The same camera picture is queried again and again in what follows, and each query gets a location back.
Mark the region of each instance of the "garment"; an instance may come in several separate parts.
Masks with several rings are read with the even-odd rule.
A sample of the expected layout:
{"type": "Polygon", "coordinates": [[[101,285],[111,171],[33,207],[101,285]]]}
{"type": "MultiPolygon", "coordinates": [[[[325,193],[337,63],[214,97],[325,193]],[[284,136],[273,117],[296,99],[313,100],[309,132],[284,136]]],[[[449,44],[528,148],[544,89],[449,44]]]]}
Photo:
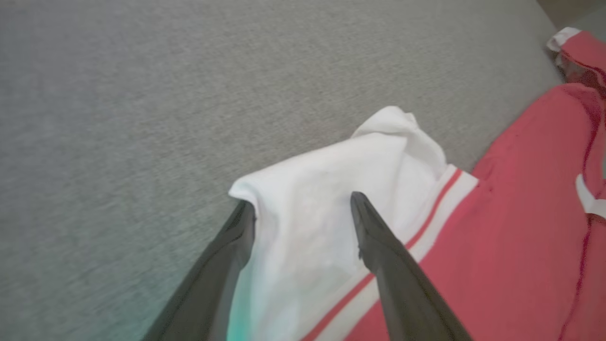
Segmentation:
{"type": "Polygon", "coordinates": [[[356,255],[348,204],[361,191],[473,339],[603,339],[606,220],[593,213],[606,198],[606,53],[584,32],[554,42],[581,84],[540,97],[471,175],[388,107],[350,140],[238,180],[230,195],[258,220],[228,338],[389,339],[356,255]]]}
{"type": "Polygon", "coordinates": [[[351,193],[368,196],[418,261],[439,234],[443,222],[436,221],[475,184],[447,165],[414,116],[397,107],[374,114],[349,140],[239,179],[230,195],[255,206],[256,235],[236,286],[228,339],[343,339],[379,298],[358,258],[351,193]],[[436,201],[442,204],[432,211],[436,201]],[[352,290],[347,306],[355,309],[318,328],[352,290]]]}

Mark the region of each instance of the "gray surface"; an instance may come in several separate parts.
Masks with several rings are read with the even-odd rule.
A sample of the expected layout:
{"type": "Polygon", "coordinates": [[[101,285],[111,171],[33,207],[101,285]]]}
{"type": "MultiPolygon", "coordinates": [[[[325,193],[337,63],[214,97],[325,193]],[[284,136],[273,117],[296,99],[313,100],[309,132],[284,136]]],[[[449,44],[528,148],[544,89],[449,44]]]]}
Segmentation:
{"type": "Polygon", "coordinates": [[[0,333],[136,340],[230,184],[386,105],[470,170],[560,80],[532,0],[0,2],[0,333]]]}

